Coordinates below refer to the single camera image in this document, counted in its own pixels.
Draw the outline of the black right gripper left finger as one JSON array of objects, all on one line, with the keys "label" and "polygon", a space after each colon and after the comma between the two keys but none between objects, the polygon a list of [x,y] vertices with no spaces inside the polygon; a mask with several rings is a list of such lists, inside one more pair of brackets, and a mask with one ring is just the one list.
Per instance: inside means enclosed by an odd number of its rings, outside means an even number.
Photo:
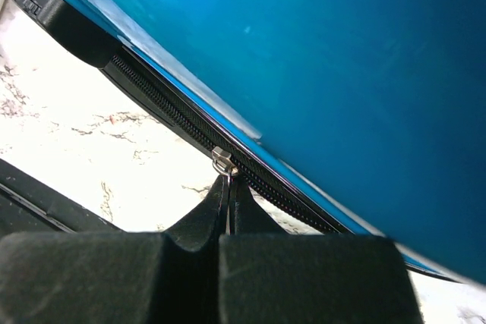
[{"label": "black right gripper left finger", "polygon": [[215,323],[228,185],[162,232],[25,231],[1,240],[3,323]]}]

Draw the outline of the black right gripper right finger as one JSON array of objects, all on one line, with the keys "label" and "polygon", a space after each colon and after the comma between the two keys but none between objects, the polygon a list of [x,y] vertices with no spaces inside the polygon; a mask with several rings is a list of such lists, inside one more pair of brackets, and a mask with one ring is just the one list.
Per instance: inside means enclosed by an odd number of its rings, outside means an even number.
[{"label": "black right gripper right finger", "polygon": [[386,238],[289,234],[235,179],[219,239],[222,323],[420,323],[402,256]]}]

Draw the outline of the silver zipper pull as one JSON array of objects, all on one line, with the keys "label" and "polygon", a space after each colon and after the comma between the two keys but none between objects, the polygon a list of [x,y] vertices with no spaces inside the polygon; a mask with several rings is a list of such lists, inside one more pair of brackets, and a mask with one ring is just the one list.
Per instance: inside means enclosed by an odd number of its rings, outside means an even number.
[{"label": "silver zipper pull", "polygon": [[238,175],[238,167],[232,161],[232,154],[220,146],[215,146],[211,152],[213,169],[226,179],[226,233],[234,233],[234,219],[232,217],[232,184]]}]

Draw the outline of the blue fish print suitcase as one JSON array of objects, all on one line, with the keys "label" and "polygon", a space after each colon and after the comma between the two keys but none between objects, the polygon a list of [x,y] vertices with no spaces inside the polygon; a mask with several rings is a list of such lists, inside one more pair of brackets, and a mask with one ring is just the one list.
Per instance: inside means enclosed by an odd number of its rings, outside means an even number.
[{"label": "blue fish print suitcase", "polygon": [[485,283],[485,0],[12,0],[313,228]]}]

